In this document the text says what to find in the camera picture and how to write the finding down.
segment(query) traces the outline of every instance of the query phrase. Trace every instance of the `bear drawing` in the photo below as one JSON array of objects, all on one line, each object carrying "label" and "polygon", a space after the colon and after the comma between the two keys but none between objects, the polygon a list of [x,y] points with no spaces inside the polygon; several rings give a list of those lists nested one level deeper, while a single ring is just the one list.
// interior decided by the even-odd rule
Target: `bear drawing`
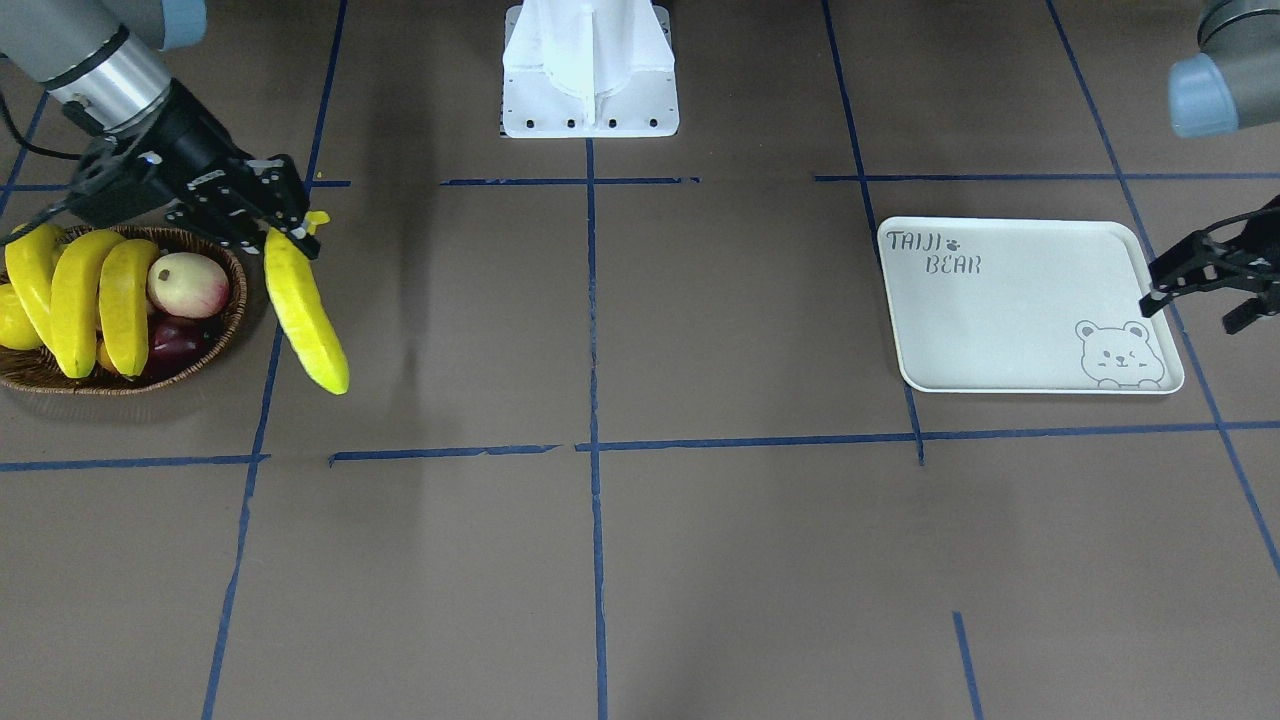
[{"label": "bear drawing", "polygon": [[1100,388],[1160,387],[1165,364],[1147,345],[1151,333],[1142,323],[1130,320],[1123,328],[1100,328],[1080,320],[1075,334],[1084,342],[1080,366],[1084,374],[1098,382]]}]

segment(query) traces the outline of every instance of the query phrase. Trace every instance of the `white mounting base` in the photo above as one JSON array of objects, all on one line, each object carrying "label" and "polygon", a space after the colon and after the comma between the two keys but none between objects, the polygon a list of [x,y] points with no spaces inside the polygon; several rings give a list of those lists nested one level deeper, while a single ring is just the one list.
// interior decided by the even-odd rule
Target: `white mounting base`
[{"label": "white mounting base", "polygon": [[[547,6],[557,3],[559,8]],[[507,10],[502,94],[506,135],[676,135],[680,106],[669,13],[649,0],[602,5],[608,8],[593,9],[584,0],[525,0]],[[608,13],[631,15],[622,22]],[[550,20],[564,18],[576,27],[548,27]]]}]

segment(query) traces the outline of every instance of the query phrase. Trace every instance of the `rectangular tray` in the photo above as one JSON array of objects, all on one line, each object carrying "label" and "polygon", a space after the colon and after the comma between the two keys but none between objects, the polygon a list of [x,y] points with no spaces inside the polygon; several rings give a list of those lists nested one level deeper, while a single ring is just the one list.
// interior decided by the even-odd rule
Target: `rectangular tray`
[{"label": "rectangular tray", "polygon": [[1151,275],[1117,223],[884,220],[897,360],[924,392],[1167,395],[1185,373]]}]

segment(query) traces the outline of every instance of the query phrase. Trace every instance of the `fruit basket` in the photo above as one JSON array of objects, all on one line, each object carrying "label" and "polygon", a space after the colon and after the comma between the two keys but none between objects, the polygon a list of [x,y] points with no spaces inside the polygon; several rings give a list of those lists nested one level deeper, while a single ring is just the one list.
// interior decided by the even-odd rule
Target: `fruit basket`
[{"label": "fruit basket", "polygon": [[[77,225],[68,228],[63,241],[69,242],[93,228]],[[145,238],[155,242],[165,252],[198,252],[221,265],[230,281],[230,297],[227,306],[216,316],[221,331],[210,348],[193,364],[168,378],[129,379],[95,366],[93,372],[81,379],[70,379],[61,373],[52,352],[46,347],[37,350],[9,350],[0,347],[0,384],[36,393],[63,395],[137,395],[151,392],[182,382],[198,373],[214,361],[227,348],[244,319],[248,300],[248,281],[244,266],[234,252],[200,240],[195,234],[175,228],[151,228],[138,225],[118,225],[111,228],[129,238]],[[8,275],[0,270],[0,282],[8,282]]]}]

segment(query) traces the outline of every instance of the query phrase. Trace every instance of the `pink and white fruit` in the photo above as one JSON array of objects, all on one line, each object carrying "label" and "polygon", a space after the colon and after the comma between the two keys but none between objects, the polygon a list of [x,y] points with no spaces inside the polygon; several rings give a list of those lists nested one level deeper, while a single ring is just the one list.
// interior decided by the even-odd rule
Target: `pink and white fruit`
[{"label": "pink and white fruit", "polygon": [[198,252],[170,252],[147,272],[147,297],[178,318],[211,318],[227,306],[229,295],[227,272]]}]

